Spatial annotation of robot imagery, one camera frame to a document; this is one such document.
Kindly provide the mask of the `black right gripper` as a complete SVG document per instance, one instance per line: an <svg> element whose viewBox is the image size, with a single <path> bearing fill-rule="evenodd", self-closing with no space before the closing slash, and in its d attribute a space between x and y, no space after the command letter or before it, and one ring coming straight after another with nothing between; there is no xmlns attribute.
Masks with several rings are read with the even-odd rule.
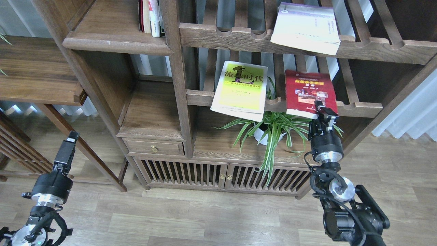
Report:
<svg viewBox="0 0 437 246"><path fill-rule="evenodd" d="M311 143L311 153L318 163L339 162L343 157L343 146L340 138L333 130L338 114L331 108L323 106L320 100L315 101L317 119L309 124L308 140Z"/></svg>

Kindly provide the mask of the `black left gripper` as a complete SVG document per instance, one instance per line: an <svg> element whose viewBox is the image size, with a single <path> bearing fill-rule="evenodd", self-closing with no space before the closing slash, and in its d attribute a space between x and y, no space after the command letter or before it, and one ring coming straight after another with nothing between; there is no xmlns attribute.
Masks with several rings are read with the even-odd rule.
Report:
<svg viewBox="0 0 437 246"><path fill-rule="evenodd" d="M56 154L53 171L40 175L32 191L22 193L23 198L35 201L36 205L63 205L67 202L72 188L72 180L67 175L71 169L79 136L78 132L70 131Z"/></svg>

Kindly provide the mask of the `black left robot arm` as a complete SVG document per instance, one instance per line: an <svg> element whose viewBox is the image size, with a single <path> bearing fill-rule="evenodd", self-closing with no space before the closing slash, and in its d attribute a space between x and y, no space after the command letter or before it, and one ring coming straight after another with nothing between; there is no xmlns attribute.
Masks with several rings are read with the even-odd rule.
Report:
<svg viewBox="0 0 437 246"><path fill-rule="evenodd" d="M1 240L5 246L59 246L67 236L72 235L65 220L60 216L61 205L67 202L72 188L72 179L67 175L75 153L79 133L70 131L56 155L53 171L38 177L31 192L22 193L23 198L36 201L29 218L22 228L9 231L1 229Z"/></svg>

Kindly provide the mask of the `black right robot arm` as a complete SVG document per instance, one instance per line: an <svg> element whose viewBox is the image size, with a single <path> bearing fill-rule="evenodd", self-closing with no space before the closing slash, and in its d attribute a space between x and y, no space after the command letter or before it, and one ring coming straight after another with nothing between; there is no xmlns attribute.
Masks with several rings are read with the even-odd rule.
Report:
<svg viewBox="0 0 437 246"><path fill-rule="evenodd" d="M323 225L333 241L352 246L384 246L382 232L390 222L363 185L339 175L343 146L334 132L338 115L323 102L315 102L317 116L309 125L308 139L316 166L309 166L313 197L323 207Z"/></svg>

